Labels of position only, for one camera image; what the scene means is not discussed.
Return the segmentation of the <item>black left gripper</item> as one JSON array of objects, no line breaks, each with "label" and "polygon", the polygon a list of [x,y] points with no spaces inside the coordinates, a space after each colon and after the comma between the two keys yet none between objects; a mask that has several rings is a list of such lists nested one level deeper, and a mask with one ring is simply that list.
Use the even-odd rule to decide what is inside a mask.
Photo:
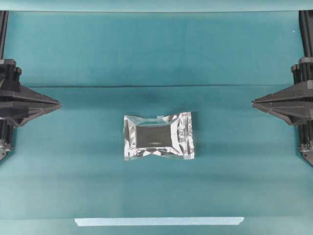
[{"label": "black left gripper", "polygon": [[13,59],[0,60],[0,126],[22,127],[29,121],[61,108],[59,101],[19,82],[21,68]]}]

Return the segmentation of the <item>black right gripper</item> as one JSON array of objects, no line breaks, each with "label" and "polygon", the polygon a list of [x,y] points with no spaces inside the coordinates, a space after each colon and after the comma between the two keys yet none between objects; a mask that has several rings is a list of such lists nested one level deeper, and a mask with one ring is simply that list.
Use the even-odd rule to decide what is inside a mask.
[{"label": "black right gripper", "polygon": [[290,126],[299,126],[313,119],[313,114],[304,107],[273,107],[262,103],[307,101],[313,97],[313,58],[302,57],[291,67],[294,85],[252,101],[259,111],[282,119]]}]

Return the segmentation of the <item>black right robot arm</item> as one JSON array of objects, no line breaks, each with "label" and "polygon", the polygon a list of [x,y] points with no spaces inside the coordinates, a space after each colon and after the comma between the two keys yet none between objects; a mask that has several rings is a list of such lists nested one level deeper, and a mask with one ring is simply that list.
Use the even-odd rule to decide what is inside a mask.
[{"label": "black right robot arm", "polygon": [[276,93],[255,99],[252,106],[264,113],[297,126],[299,151],[302,158],[313,164],[313,11],[299,11],[304,57],[292,65],[294,85]]}]

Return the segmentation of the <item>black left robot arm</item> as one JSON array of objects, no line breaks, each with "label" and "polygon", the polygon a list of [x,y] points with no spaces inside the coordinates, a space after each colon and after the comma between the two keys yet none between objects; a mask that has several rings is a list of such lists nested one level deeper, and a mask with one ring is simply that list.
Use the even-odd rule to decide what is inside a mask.
[{"label": "black left robot arm", "polygon": [[61,108],[61,103],[20,83],[21,68],[4,59],[8,11],[0,12],[0,159],[13,149],[14,129]]}]

